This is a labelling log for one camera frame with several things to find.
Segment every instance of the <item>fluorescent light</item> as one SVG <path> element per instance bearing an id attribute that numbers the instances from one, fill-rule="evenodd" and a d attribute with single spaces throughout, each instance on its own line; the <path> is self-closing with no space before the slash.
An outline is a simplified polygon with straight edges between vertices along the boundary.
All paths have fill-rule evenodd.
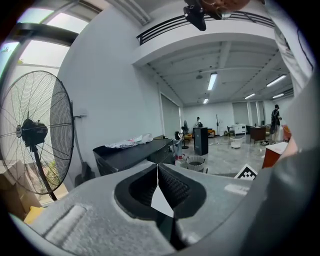
<path id="1" fill-rule="evenodd" d="M 283 93 L 278 94 L 278 95 L 276 95 L 276 96 L 273 96 L 272 99 L 276 99 L 276 98 L 282 97 L 283 95 L 284 95 Z"/>
<path id="2" fill-rule="evenodd" d="M 213 89 L 215 82 L 217 80 L 217 76 L 218 76 L 217 73 L 211 74 L 210 82 L 209 82 L 209 86 L 208 86 L 208 91 L 211 91 Z"/>
<path id="3" fill-rule="evenodd" d="M 249 98 L 251 98 L 251 97 L 253 97 L 255 95 L 256 95 L 255 93 L 252 93 L 251 95 L 249 95 L 248 97 L 245 97 L 244 99 L 247 100 L 247 99 L 249 99 Z"/>
<path id="4" fill-rule="evenodd" d="M 286 75 L 283 74 L 282 76 L 279 76 L 276 80 L 273 80 L 272 82 L 268 83 L 266 85 L 266 87 L 270 87 L 273 86 L 274 84 L 278 83 L 279 81 L 281 81 L 282 79 L 286 78 Z"/>

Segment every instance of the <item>tiled floor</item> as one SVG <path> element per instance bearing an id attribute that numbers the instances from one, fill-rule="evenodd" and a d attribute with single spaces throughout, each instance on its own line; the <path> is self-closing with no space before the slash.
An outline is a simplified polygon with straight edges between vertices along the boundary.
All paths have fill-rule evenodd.
<path id="1" fill-rule="evenodd" d="M 189 148 L 182 152 L 186 156 L 195 156 L 193 140 L 186 143 L 186 146 Z M 231 147 L 227 136 L 209 138 L 209 153 L 202 157 L 206 159 L 204 168 L 208 168 L 208 174 L 238 173 L 245 164 L 258 172 L 262 168 L 265 152 L 266 147 L 260 145 L 260 142 L 250 142 L 250 135 L 247 134 L 243 138 L 242 147 L 237 149 Z"/>

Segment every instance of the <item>standing fan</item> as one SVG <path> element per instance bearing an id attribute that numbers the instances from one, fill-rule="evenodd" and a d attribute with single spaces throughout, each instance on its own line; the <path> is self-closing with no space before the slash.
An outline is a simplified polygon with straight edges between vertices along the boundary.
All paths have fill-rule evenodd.
<path id="1" fill-rule="evenodd" d="M 26 190 L 55 201 L 73 147 L 72 105 L 62 82 L 46 71 L 17 79 L 0 109 L 1 160 L 11 176 Z"/>
<path id="2" fill-rule="evenodd" d="M 186 146 L 186 139 L 185 139 L 185 134 L 187 134 L 189 132 L 188 123 L 187 123 L 186 120 L 184 120 L 184 123 L 183 123 L 183 126 L 181 127 L 181 129 L 183 130 L 183 146 L 182 146 L 182 149 L 186 150 L 186 149 L 189 148 L 188 146 Z"/>

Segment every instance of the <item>black speaker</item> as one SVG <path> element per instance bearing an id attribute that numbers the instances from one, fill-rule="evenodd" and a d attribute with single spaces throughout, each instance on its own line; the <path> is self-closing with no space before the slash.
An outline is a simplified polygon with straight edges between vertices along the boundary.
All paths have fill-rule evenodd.
<path id="1" fill-rule="evenodd" d="M 208 128 L 193 128 L 194 134 L 194 151 L 203 156 L 209 152 Z"/>

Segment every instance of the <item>balcony railing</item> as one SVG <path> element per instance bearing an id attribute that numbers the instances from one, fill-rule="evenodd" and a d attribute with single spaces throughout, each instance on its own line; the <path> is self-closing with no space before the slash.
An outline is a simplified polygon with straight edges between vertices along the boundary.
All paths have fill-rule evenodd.
<path id="1" fill-rule="evenodd" d="M 204 17 L 205 21 L 215 21 L 215 19 L 211 18 L 210 16 L 206 15 Z M 234 11 L 231 14 L 231 17 L 227 20 L 232 21 L 246 21 L 251 23 L 256 23 L 259 25 L 267 26 L 270 28 L 274 28 L 275 25 L 273 21 L 270 18 L 257 15 L 250 12 L 245 11 Z M 168 32 L 170 30 L 174 30 L 176 28 L 189 25 L 190 23 L 186 20 L 184 15 L 174 17 L 171 19 L 168 19 L 164 22 L 159 23 L 158 25 L 155 25 L 146 31 L 142 32 L 140 35 L 138 35 L 136 38 L 139 40 L 140 45 L 143 45 L 144 43 L 148 42 L 149 40 L 156 38 L 157 36 L 160 36 L 161 34 Z"/>

